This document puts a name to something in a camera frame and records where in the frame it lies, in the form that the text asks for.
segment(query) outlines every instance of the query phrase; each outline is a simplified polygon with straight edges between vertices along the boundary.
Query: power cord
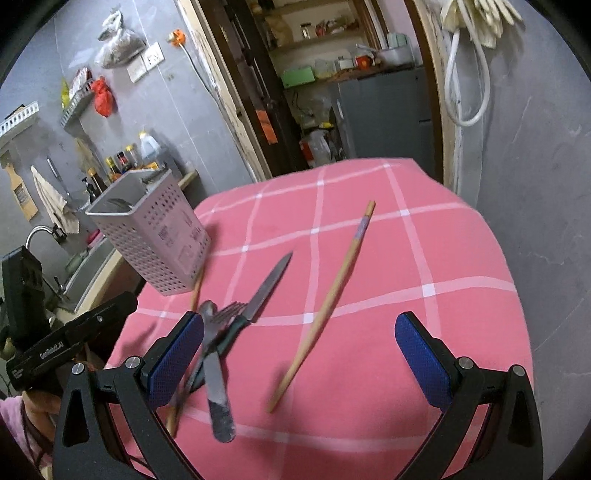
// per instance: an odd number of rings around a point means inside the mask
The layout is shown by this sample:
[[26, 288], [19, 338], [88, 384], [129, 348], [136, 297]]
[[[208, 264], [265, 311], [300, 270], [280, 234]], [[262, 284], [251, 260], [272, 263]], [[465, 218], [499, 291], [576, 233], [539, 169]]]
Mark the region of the power cord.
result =
[[480, 105], [480, 108], [478, 109], [476, 115], [474, 115], [472, 118], [470, 118], [469, 120], [461, 120], [456, 115], [451, 99], [451, 89], [453, 68], [456, 64], [457, 49], [460, 44], [459, 27], [453, 33], [452, 50], [449, 54], [449, 60], [447, 61], [443, 92], [445, 97], [445, 106], [447, 109], [447, 114], [452, 119], [452, 121], [459, 127], [471, 127], [472, 125], [475, 125], [480, 121], [480, 119], [484, 116], [484, 113], [486, 112], [486, 108], [488, 107], [488, 103], [491, 98], [491, 74], [488, 70], [488, 64], [486, 62], [484, 51], [482, 50], [482, 45], [480, 44], [480, 39], [476, 33], [476, 28], [474, 26], [472, 19], [470, 18], [470, 15], [468, 14], [464, 0], [457, 0], [457, 6], [460, 10], [464, 23], [466, 24], [466, 28], [470, 33], [472, 42], [474, 43], [474, 48], [476, 49], [476, 56], [478, 57], [480, 65], [482, 66], [482, 76], [484, 77], [484, 95], [482, 96], [482, 103]]

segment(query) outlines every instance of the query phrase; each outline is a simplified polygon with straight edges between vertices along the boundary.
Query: blue gripper pad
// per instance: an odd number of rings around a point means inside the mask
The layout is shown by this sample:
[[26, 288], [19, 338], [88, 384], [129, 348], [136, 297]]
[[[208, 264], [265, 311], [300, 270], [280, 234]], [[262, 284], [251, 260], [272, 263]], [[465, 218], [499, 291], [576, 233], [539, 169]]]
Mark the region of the blue gripper pad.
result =
[[154, 342], [144, 358], [141, 374], [150, 408], [155, 410], [170, 401], [203, 341], [204, 332], [201, 316], [187, 312], [168, 336]]
[[[412, 312], [398, 315], [394, 326], [394, 335], [429, 404], [445, 411], [452, 402], [452, 382], [448, 374], [449, 361], [452, 361], [453, 368], [453, 361], [455, 360], [452, 353], [447, 350], [443, 342], [434, 339], [429, 334]], [[444, 351], [439, 351], [439, 355], [437, 355], [433, 351], [434, 346], [442, 346]], [[438, 359], [441, 354], [444, 357], [447, 356], [445, 351], [447, 351], [449, 357], [442, 360], [448, 364], [447, 371]]]

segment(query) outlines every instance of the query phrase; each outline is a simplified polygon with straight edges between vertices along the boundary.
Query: wooden chopstick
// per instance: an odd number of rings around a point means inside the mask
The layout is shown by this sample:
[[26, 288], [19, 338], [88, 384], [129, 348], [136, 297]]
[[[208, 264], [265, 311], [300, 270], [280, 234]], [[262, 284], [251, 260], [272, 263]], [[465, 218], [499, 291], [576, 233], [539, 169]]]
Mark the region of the wooden chopstick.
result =
[[301, 364], [304, 362], [312, 347], [318, 340], [320, 333], [322, 332], [322, 328], [324, 324], [329, 319], [330, 314], [335, 306], [336, 300], [339, 296], [341, 289], [345, 286], [348, 273], [355, 262], [355, 258], [359, 253], [359, 249], [361, 248], [361, 240], [363, 240], [363, 235], [368, 227], [369, 220], [374, 213], [375, 202], [372, 200], [369, 202], [367, 209], [365, 210], [365, 215], [361, 219], [359, 223], [359, 227], [357, 229], [357, 233], [353, 237], [349, 250], [347, 250], [347, 254], [345, 255], [345, 259], [343, 260], [343, 264], [340, 267], [339, 272], [333, 282], [329, 292], [326, 294], [326, 298], [324, 299], [324, 303], [320, 308], [320, 311], [314, 317], [314, 321], [312, 322], [312, 327], [308, 332], [305, 340], [300, 344], [298, 351], [295, 354], [295, 358], [289, 367], [289, 370], [279, 383], [279, 386], [273, 393], [271, 400], [267, 404], [267, 411], [272, 413], [277, 404], [280, 402], [281, 397], [287, 390], [287, 387], [290, 386], [292, 380], [295, 377], [295, 374], [300, 369]]
[[[193, 294], [191, 295], [191, 311], [196, 312], [197, 308], [199, 307], [199, 293], [201, 292], [201, 283], [203, 281], [203, 272], [205, 271], [205, 265], [201, 267], [201, 272], [199, 272], [199, 276], [197, 277], [197, 281], [195, 282], [195, 287], [193, 288]], [[168, 415], [166, 416], [166, 429], [172, 438], [176, 438], [177, 431], [178, 431], [178, 421], [181, 417], [181, 411], [183, 409], [183, 405], [180, 404], [178, 399], [180, 398], [180, 393], [177, 390], [171, 401], [170, 407], [168, 408]]]

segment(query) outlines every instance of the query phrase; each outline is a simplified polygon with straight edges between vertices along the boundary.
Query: yellow package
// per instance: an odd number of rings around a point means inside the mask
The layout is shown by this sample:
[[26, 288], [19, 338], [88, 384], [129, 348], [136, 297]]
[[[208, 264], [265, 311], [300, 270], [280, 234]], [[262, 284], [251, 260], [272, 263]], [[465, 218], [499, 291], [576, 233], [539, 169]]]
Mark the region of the yellow package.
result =
[[66, 79], [61, 79], [61, 109], [65, 109], [70, 105], [70, 88]]

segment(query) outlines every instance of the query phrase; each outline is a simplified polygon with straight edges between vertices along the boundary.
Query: hand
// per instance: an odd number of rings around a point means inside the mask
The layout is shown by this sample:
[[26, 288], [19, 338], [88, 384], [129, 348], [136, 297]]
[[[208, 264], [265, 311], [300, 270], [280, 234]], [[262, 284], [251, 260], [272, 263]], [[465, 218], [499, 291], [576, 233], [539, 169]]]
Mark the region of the hand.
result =
[[53, 442], [56, 427], [49, 415], [57, 415], [60, 412], [61, 398], [41, 390], [31, 390], [23, 392], [22, 402], [31, 423], [44, 437]]

